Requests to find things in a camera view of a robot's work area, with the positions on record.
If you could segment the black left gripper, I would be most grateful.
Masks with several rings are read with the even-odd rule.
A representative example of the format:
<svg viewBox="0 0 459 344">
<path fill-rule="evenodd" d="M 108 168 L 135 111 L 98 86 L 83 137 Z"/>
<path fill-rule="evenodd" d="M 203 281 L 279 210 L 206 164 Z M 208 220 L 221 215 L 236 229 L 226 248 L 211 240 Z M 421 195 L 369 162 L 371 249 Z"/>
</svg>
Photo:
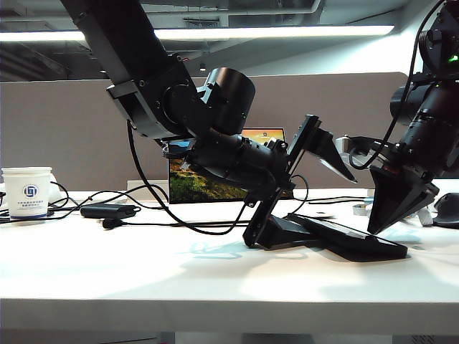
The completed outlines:
<svg viewBox="0 0 459 344">
<path fill-rule="evenodd" d="M 292 175 L 306 150 L 342 178 L 358 182 L 337 151 L 333 135 L 320 124 L 317 116 L 307 115 L 290 145 L 282 140 L 262 145 L 211 129 L 187 154 L 186 162 L 194 171 L 246 190 L 248 206 L 259 202 L 243 233 L 248 247 L 274 250 L 318 243 L 318 237 L 300 224 L 271 214 L 281 193 L 293 189 Z"/>
</svg>

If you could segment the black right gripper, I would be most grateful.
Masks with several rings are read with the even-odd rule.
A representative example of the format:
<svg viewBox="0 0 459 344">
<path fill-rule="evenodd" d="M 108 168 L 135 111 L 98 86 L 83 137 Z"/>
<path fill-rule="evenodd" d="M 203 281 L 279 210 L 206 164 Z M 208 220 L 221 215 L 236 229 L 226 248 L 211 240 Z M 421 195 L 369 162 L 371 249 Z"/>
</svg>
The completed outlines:
<svg viewBox="0 0 459 344">
<path fill-rule="evenodd" d="M 448 161 L 455 148 L 456 124 L 447 120 L 414 120 L 396 144 L 370 140 L 383 159 L 370 168 L 375 192 L 368 232 L 378 234 L 432 203 L 439 192 L 432 180 L 456 168 Z"/>
</svg>

